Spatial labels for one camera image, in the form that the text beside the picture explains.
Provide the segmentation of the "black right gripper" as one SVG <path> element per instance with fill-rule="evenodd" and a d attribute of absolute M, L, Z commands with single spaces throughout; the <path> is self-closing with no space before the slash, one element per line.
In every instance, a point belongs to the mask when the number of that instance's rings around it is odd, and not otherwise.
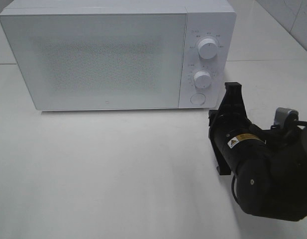
<path fill-rule="evenodd" d="M 225 94 L 218 110 L 208 112 L 209 139 L 217 160 L 219 175 L 236 173 L 241 159 L 238 159 L 236 146 L 231 147 L 232 139 L 249 132 L 250 120 L 247 118 L 242 97 L 242 85 L 238 82 L 225 82 Z"/>

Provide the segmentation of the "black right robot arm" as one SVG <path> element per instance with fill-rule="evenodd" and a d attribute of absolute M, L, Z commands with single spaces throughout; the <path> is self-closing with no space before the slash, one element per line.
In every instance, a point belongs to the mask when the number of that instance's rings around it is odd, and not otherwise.
<path fill-rule="evenodd" d="M 307 216 L 307 121 L 277 108 L 261 129 L 247 117 L 241 85 L 225 83 L 225 95 L 210 110 L 209 139 L 220 175 L 232 175 L 231 192 L 243 212 L 299 221 Z"/>

